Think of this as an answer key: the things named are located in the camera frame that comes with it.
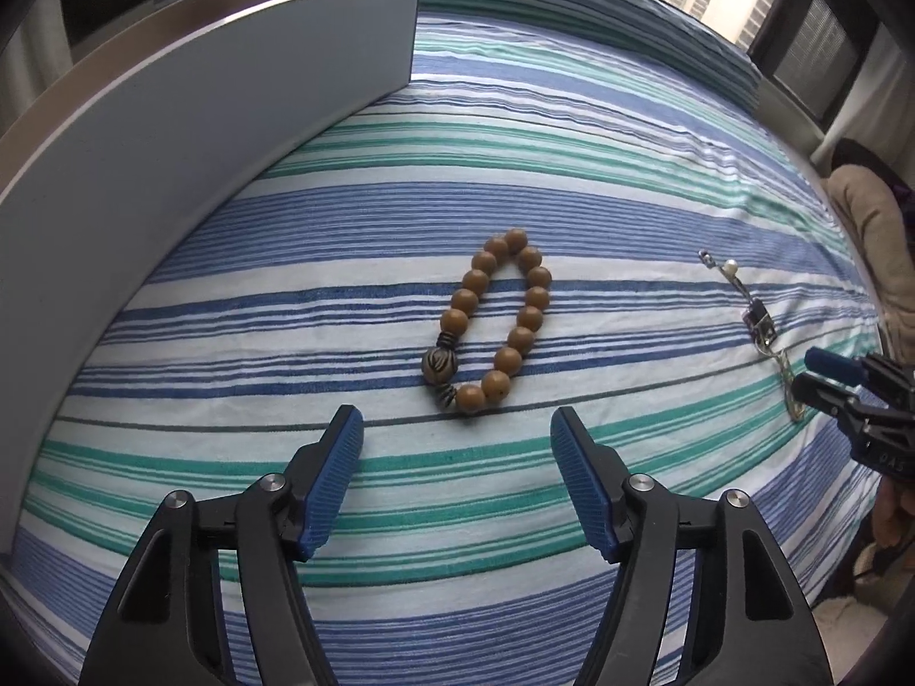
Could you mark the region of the right hand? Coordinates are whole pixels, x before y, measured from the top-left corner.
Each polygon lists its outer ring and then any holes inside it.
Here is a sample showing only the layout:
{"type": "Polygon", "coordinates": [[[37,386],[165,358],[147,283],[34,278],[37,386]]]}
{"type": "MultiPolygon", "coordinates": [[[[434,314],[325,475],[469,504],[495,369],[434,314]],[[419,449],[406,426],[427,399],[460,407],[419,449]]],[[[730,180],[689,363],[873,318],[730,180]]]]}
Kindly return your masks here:
{"type": "Polygon", "coordinates": [[[912,572],[913,516],[913,489],[882,477],[872,509],[872,533],[878,547],[872,564],[874,575],[884,575],[898,559],[906,572],[912,572]]]}

